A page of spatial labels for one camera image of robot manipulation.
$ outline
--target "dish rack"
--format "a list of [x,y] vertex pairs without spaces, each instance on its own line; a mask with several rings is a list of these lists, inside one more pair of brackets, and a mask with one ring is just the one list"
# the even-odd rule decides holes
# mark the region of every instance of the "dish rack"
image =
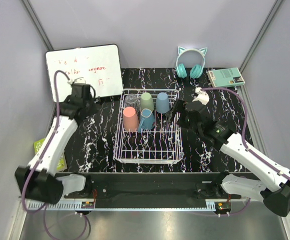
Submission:
[[183,158],[181,129],[177,123],[179,113],[172,122],[167,122],[164,114],[153,112],[155,127],[152,130],[129,132],[124,129],[123,110],[125,97],[135,94],[139,101],[143,93],[150,93],[154,104],[159,93],[166,93],[172,108],[178,99],[179,90],[176,89],[124,89],[120,98],[116,140],[114,145],[114,159],[125,164],[175,164]]

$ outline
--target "cup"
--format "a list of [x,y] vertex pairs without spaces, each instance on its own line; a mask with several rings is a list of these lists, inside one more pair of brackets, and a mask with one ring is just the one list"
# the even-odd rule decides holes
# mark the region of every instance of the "cup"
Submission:
[[155,127],[155,117],[150,109],[143,109],[140,113],[140,123],[138,126],[138,132],[142,130],[151,130]]
[[128,94],[125,97],[124,108],[127,107],[133,107],[136,110],[137,114],[140,112],[140,103],[135,94]]
[[149,109],[152,112],[155,109],[153,97],[148,92],[141,94],[140,97],[140,110],[142,111],[143,109]]
[[165,92],[158,94],[156,99],[156,111],[160,114],[165,114],[169,111],[169,99]]
[[139,121],[136,110],[132,106],[128,106],[123,110],[124,128],[128,132],[136,132]]

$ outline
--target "whiteboard frame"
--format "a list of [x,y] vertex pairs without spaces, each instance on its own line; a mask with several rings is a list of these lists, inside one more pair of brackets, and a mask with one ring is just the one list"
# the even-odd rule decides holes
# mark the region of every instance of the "whiteboard frame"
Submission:
[[[65,50],[74,50],[74,49],[86,49],[86,48],[96,48],[96,47],[103,47],[103,46],[111,46],[111,45],[115,45],[117,47],[117,50],[118,50],[118,61],[119,61],[119,69],[120,69],[120,76],[121,76],[121,82],[122,82],[122,90],[124,89],[124,82],[123,82],[123,79],[122,79],[122,72],[121,72],[121,63],[120,63],[120,55],[119,55],[119,47],[117,44],[115,43],[109,43],[109,44],[102,44],[102,45],[96,45],[96,46],[83,46],[83,47],[71,47],[71,48],[66,48],[66,49],[58,49],[58,50],[50,50],[50,51],[47,51],[45,52],[45,60],[46,60],[46,67],[47,67],[47,75],[48,75],[48,78],[49,78],[49,84],[50,84],[50,91],[52,91],[52,86],[51,84],[53,84],[53,79],[51,79],[49,76],[49,68],[48,68],[48,64],[47,64],[47,53],[50,53],[50,52],[58,52],[58,51],[65,51]],[[109,98],[109,97],[112,97],[112,96],[120,96],[120,94],[117,94],[117,95],[111,95],[111,96],[98,96],[97,95],[97,98]]]

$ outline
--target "teal headphones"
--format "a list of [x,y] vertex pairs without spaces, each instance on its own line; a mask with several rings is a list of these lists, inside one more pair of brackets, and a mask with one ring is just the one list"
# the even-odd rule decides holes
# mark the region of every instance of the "teal headphones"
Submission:
[[180,65],[178,65],[178,60],[179,60],[180,56],[182,56],[185,52],[189,52],[189,51],[198,52],[203,57],[203,65],[196,64],[190,70],[190,75],[189,76],[192,79],[197,79],[197,78],[199,78],[202,75],[203,69],[204,69],[204,66],[205,66],[205,55],[206,55],[206,52],[207,52],[207,48],[206,47],[201,48],[201,49],[196,49],[196,48],[185,49],[185,48],[183,48],[181,46],[178,47],[178,57],[177,57],[177,60],[176,60],[176,72],[177,72],[177,75],[180,78],[184,79],[185,77],[187,77],[187,72],[186,72],[184,64],[181,63]]

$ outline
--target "gray wall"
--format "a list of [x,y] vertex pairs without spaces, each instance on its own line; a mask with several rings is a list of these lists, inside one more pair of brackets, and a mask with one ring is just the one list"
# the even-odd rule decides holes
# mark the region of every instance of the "gray wall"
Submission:
[[269,156],[290,168],[290,1],[243,72]]
[[[174,67],[177,46],[239,67],[274,0],[30,0],[54,49],[116,43],[123,68]],[[191,63],[200,56],[189,56]]]
[[20,194],[14,172],[33,157],[53,102],[43,46],[19,0],[0,0],[0,240]]

